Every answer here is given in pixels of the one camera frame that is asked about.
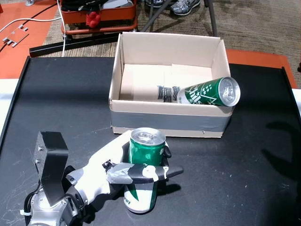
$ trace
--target sneaker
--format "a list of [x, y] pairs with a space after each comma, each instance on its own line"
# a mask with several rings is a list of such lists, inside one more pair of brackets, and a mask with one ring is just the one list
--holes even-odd
[[191, 12], [192, 8], [199, 4], [200, 0], [178, 0], [170, 9], [176, 15], [185, 16]]
[[[144, 0], [147, 6], [151, 6], [151, 0]], [[160, 8], [163, 5], [163, 0], [154, 0], [154, 8]]]

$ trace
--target orange floor mat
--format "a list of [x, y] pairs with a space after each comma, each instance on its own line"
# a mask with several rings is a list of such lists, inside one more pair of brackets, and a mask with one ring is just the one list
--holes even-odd
[[228, 62], [231, 64], [254, 65], [262, 67], [285, 68], [287, 77], [293, 89], [297, 89], [297, 83], [293, 77], [292, 70], [287, 57], [271, 53], [242, 51], [236, 49], [227, 49]]
[[[55, 0], [38, 0], [29, 7], [25, 6], [25, 1], [1, 4], [3, 13], [0, 14], [0, 29], [12, 20], [32, 17], [48, 6], [55, 4], [55, 2]], [[57, 6], [54, 6], [35, 17], [35, 19], [53, 19], [56, 11]], [[24, 21], [14, 22], [0, 33], [0, 48], [3, 46], [2, 40], [23, 22]], [[29, 35], [14, 48], [11, 47], [11, 45], [6, 46], [0, 52], [0, 79], [19, 78], [25, 60], [29, 55], [29, 48], [43, 44], [50, 26], [51, 22], [29, 21], [25, 24], [25, 27], [28, 27]]]

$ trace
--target robotic hand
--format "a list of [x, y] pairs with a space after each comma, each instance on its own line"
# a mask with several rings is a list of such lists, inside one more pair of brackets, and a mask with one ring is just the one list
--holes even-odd
[[66, 166], [68, 149], [58, 132], [38, 134], [34, 157], [39, 185], [24, 202], [26, 225], [69, 226], [85, 215], [85, 206], [99, 194], [112, 194], [113, 185], [144, 184], [165, 180], [183, 172], [169, 167], [171, 157], [166, 145], [163, 166], [122, 162], [131, 131], [120, 135], [91, 156], [88, 164], [75, 170]]

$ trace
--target green can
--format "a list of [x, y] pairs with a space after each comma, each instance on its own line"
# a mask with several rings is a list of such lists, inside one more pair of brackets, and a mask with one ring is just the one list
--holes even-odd
[[177, 102], [181, 104], [201, 104], [235, 106], [240, 99], [238, 83], [231, 77], [207, 81], [181, 89]]
[[[160, 166], [165, 135], [157, 129], [138, 128], [131, 133], [128, 162]], [[150, 211], [156, 202], [157, 182], [125, 186], [124, 204], [134, 213]]]

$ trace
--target cardboard box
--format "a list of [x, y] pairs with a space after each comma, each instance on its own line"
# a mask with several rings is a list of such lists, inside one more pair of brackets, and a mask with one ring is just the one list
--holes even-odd
[[165, 86], [184, 88], [224, 76], [230, 69], [220, 38], [124, 32], [109, 94], [113, 132], [152, 127], [171, 137], [221, 137], [232, 107], [158, 102], [154, 87], [161, 77]]

